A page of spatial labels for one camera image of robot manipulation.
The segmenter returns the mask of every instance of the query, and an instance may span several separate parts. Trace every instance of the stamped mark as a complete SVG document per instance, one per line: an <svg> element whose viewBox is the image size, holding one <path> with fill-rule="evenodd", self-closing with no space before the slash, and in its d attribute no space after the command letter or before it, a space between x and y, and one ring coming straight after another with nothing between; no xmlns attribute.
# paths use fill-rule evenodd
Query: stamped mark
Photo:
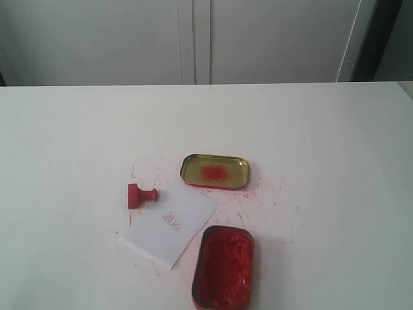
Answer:
<svg viewBox="0 0 413 310"><path fill-rule="evenodd" d="M163 220L166 221L173 229L176 231L180 230L183 226L181 221L179 221L175 214L172 213L172 211L166 213L164 216L162 216Z"/></svg>

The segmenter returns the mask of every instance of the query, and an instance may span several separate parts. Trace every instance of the table surface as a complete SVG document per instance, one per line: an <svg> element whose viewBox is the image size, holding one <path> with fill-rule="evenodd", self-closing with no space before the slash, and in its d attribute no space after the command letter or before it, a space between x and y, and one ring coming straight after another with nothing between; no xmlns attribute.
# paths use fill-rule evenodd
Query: table surface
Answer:
<svg viewBox="0 0 413 310"><path fill-rule="evenodd" d="M241 156L214 224L256 241L251 309L413 308L413 101L396 83L0 89L0 308L193 309L203 230L172 271L118 243L195 152Z"/></svg>

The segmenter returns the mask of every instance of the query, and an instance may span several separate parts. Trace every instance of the metal tin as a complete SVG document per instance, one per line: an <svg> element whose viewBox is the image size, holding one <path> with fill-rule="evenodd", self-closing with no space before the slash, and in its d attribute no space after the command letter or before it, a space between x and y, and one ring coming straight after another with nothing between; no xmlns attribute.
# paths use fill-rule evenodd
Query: metal tin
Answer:
<svg viewBox="0 0 413 310"><path fill-rule="evenodd" d="M248 183L250 166L239 157L193 154L182 163L186 184L213 189L242 189Z"/></svg>
<svg viewBox="0 0 413 310"><path fill-rule="evenodd" d="M254 239L235 227L211 226L199 247L192 301L198 310L245 310L252 291Z"/></svg>

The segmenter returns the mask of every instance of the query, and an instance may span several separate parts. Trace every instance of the red ink pad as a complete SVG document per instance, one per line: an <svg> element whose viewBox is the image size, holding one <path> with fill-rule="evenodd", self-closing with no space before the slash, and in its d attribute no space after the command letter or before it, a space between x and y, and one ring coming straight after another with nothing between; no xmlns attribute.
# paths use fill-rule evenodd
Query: red ink pad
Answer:
<svg viewBox="0 0 413 310"><path fill-rule="evenodd" d="M236 190L245 187L250 167L239 157L193 154L181 167L181 178L189 185L213 189Z"/></svg>
<svg viewBox="0 0 413 310"><path fill-rule="evenodd" d="M137 209L146 200L157 200L157 190L142 191L136 183L128 184L128 209Z"/></svg>
<svg viewBox="0 0 413 310"><path fill-rule="evenodd" d="M235 227L211 226L203 234L192 283L198 310L244 310L251 299L254 239Z"/></svg>

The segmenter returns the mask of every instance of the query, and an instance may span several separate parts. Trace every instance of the white paper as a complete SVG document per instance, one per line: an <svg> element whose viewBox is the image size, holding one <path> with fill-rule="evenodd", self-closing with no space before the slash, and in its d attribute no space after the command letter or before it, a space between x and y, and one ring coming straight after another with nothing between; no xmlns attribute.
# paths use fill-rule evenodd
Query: white paper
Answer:
<svg viewBox="0 0 413 310"><path fill-rule="evenodd" d="M171 270L218 203L188 185L173 183L119 239Z"/></svg>

